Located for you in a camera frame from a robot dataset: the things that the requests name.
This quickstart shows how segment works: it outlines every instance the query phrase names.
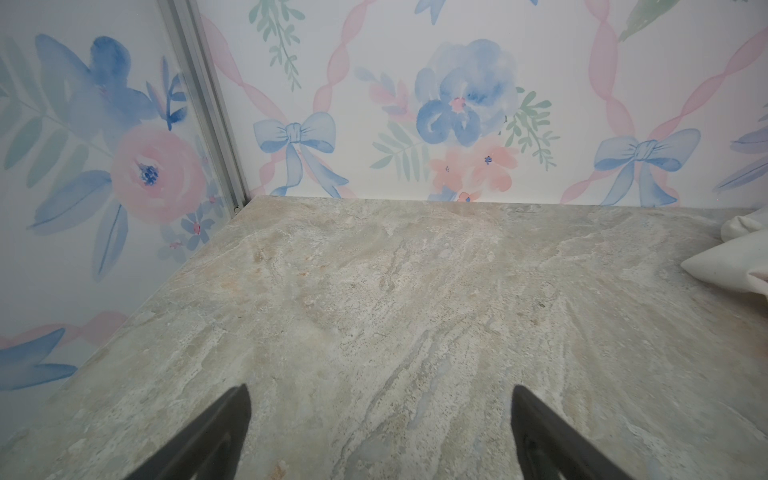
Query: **small pink flower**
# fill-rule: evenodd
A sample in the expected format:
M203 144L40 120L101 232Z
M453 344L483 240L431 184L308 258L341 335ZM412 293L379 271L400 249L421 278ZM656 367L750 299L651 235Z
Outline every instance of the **small pink flower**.
M392 121L416 121L416 115L409 107L408 88L402 80L397 82L396 96L380 83L371 84L368 94L377 104L386 105L382 109Z
M458 196L458 201L460 202L474 202L475 200L480 198L480 192L474 192L473 194L468 194L466 192L462 192L461 195Z
M462 178L467 171L464 163L458 148L449 148L445 152L445 160L433 158L429 161L429 167L435 172L435 179L432 181L432 185L435 186L438 192L442 191L444 186L455 192L462 189Z
M507 173L518 166L514 154L517 151L504 148L495 135L481 138L472 147L472 182L480 185L488 181L492 190L505 192L512 186L512 178Z
M147 124L122 137L111 177L120 203L146 223L170 223L194 212L205 194L205 174L194 149L176 134Z

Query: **green sprig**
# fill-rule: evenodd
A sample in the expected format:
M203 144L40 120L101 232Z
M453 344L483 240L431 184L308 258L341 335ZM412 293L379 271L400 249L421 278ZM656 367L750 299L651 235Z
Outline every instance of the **green sprig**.
M518 87L518 93L523 92L525 92L525 89ZM550 124L550 121L547 119L550 112L547 109L552 106L552 102L544 100L537 104L531 104L534 98L536 98L536 92L529 91L520 104L518 111L508 121L507 130L511 130L512 133L509 135L505 146L512 146L516 138L518 145L521 146L520 152L524 154L528 148L535 149L532 155L538 157L538 163L543 164L545 170L549 171L549 167L557 167L557 164L552 161L552 152L545 147L550 147L551 142L560 137L552 136L551 130L539 135L539 127Z
M277 45L270 47L270 53L274 56L270 61L270 67L275 62L280 63L283 66L283 70L286 72L288 81L290 82L290 90L293 91L296 87L301 88L299 83L299 70L296 68L295 61L296 56L291 55L288 52L286 45L291 46L291 42L301 43L299 37L293 32L295 27L293 25L283 26L280 22L280 16L282 14L283 21L289 22L291 17L296 20L303 20L304 14L294 8L289 8L287 3L290 0L259 0L250 10L248 14L248 20L251 23L255 23L261 14L261 20L256 25L256 31L261 32L263 30L262 39L267 41L271 35L277 38Z

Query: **blue peony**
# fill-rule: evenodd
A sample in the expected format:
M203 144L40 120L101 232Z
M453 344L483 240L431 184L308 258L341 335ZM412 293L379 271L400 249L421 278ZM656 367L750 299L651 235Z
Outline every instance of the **blue peony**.
M465 147L498 131L518 109L515 61L490 40L444 44L416 76L416 128L428 144L452 135Z

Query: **blue leaf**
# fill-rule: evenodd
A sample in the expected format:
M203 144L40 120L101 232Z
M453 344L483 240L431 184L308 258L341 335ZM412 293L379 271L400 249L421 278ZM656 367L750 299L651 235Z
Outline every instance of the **blue leaf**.
M742 154L763 154L768 152L768 127L743 135L730 143L730 149Z
M179 77L179 74L174 75L174 79L170 81L170 88L168 88L168 93L173 93L174 90L176 90L176 87L179 86L181 83L181 77Z
M58 329L29 342L0 349L0 390L18 390L65 379L78 368L59 363L40 363L61 341L66 330Z
M168 60L163 57L163 88L165 88L165 91L168 91L168 85L170 84L168 78L170 78L168 74Z
M731 188L741 187L765 174L768 174L768 157L763 157L737 171L735 174L718 183L712 191L722 192L730 190Z
M104 206L111 192L109 172L85 171L40 204L29 228L37 235L50 235L79 225Z
M187 118L187 107L182 107L176 110L173 114L171 114L168 120L172 124L175 124L177 122L182 121L185 118Z
M450 188L443 186L442 192L439 194L429 194L427 200L431 202L452 202L456 198L457 193Z
M150 100L152 100L152 105L154 105L154 109L157 110L158 114L160 114L160 118L165 120L166 119L165 109L161 107L160 98L157 98L157 92L154 90L154 88L149 82L147 82L147 93L149 94Z
M127 235L128 213L125 211L125 207L120 205L120 202L112 200L101 218L96 233L94 259L91 265L94 281L100 281L104 275L109 273L109 270L112 270L123 252Z
M376 81L376 76L370 70L363 67L355 68L355 76L362 81Z

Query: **blue flower center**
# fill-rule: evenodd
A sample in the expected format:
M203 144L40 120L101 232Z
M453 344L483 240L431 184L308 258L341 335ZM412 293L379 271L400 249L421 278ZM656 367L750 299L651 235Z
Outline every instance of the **blue flower center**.
M144 182L144 185L148 187L155 185L157 177L160 175L157 168L144 164L139 164L139 168L141 169L141 180Z

